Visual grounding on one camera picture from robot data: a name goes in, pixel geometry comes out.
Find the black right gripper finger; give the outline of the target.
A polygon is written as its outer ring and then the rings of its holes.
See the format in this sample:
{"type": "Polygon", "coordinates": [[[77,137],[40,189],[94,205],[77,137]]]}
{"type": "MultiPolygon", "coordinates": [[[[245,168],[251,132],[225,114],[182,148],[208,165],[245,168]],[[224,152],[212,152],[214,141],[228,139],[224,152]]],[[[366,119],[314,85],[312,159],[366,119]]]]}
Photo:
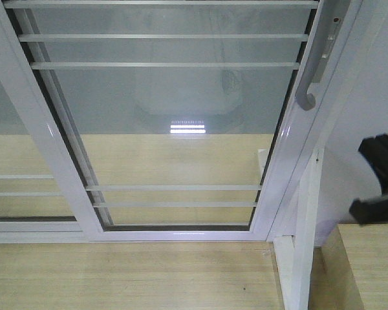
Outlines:
{"type": "Polygon", "coordinates": [[[358,152],[375,173],[382,193],[368,200],[354,200],[349,213],[360,225],[388,222],[388,134],[363,139],[358,152]]]}

